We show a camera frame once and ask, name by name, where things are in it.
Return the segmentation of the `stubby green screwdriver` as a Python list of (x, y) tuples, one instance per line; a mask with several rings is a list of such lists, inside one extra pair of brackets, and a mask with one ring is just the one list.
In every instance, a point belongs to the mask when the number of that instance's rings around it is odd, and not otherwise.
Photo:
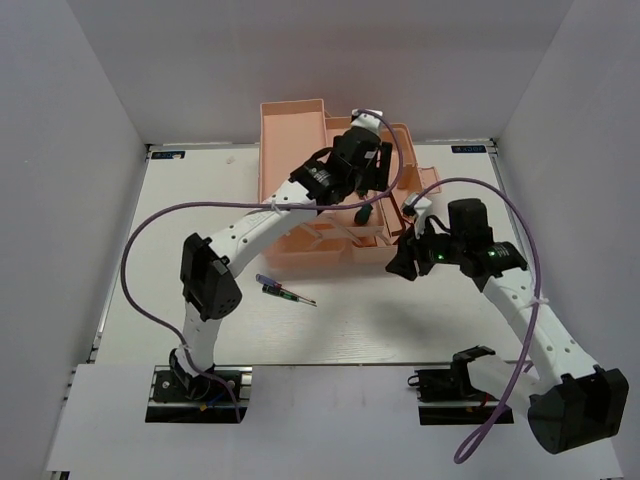
[(354, 215), (354, 224), (358, 226), (366, 225), (371, 218), (372, 212), (373, 212), (372, 204), (363, 205), (362, 207), (359, 208), (359, 210)]

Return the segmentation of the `black green precision screwdriver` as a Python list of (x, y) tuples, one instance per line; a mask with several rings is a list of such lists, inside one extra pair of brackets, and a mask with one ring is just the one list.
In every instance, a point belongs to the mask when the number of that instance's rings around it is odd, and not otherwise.
[(298, 296), (294, 293), (291, 293), (289, 291), (286, 291), (285, 289), (279, 288), (279, 287), (275, 287), (275, 286), (271, 286), (271, 285), (263, 285), (262, 286), (262, 292), (273, 296), (273, 297), (277, 297), (277, 298), (281, 298), (287, 301), (292, 301), (292, 302), (296, 302), (296, 303), (302, 303), (305, 305), (310, 305), (310, 306), (314, 306), (316, 307), (317, 304), (315, 301), (313, 300), (308, 300), (305, 299), (301, 296)]

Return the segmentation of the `blue red handled screwdriver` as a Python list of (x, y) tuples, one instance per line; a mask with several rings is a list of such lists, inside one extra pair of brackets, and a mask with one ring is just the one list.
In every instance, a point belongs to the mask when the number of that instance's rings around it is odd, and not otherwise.
[(263, 274), (256, 274), (255, 275), (255, 279), (261, 285), (266, 285), (266, 286), (270, 286), (270, 287), (278, 288), (278, 289), (282, 288), (282, 284), (281, 283), (279, 283), (276, 280), (273, 280), (270, 277), (265, 276)]

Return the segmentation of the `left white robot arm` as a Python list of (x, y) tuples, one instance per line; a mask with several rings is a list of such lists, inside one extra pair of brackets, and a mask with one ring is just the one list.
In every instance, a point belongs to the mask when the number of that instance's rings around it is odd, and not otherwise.
[(202, 398), (210, 390), (215, 342), (222, 319), (241, 302), (236, 279), (245, 267), (323, 208), (356, 191), (387, 189), (392, 146), (380, 138), (381, 117), (379, 111), (354, 111), (349, 129), (295, 169), (265, 200), (264, 209), (210, 237), (192, 234), (185, 240), (180, 269), (184, 339), (169, 363), (177, 387), (188, 398)]

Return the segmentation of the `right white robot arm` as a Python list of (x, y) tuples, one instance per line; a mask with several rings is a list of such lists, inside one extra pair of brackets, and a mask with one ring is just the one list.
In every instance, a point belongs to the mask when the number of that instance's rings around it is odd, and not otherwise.
[(438, 264), (459, 267), (501, 313), (536, 370), (529, 375), (488, 347), (472, 347), (453, 356), (453, 390), (466, 399), (480, 392), (497, 397), (512, 384), (507, 407), (528, 421), (551, 454), (617, 435), (629, 392), (626, 377), (602, 368), (535, 297), (530, 267), (512, 243), (495, 241), (484, 203), (450, 202), (442, 233), (430, 220), (430, 200), (411, 194), (402, 211), (413, 224), (400, 237), (387, 272), (413, 281)]

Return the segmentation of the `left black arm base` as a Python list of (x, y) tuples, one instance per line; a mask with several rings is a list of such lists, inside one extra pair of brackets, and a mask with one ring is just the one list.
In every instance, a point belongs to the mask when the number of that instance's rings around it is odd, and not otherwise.
[(231, 367), (214, 371), (233, 391), (207, 378), (189, 392), (169, 366), (157, 366), (152, 377), (145, 422), (148, 424), (237, 424), (249, 406), (252, 369)]

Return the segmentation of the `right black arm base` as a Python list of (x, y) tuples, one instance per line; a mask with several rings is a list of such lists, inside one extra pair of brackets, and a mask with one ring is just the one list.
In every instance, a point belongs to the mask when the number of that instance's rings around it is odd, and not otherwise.
[(415, 370), (407, 385), (416, 391), (421, 426), (480, 426), (498, 405), (485, 392), (463, 393), (449, 368)]

